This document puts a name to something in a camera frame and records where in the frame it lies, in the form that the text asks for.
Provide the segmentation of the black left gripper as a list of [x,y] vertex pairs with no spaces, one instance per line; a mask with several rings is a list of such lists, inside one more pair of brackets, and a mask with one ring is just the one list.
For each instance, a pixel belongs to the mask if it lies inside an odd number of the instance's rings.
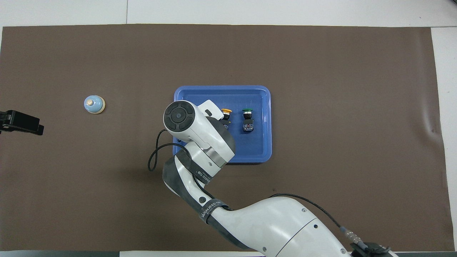
[[39,122],[39,118],[15,110],[0,112],[1,132],[19,131],[41,136],[44,133],[44,125]]

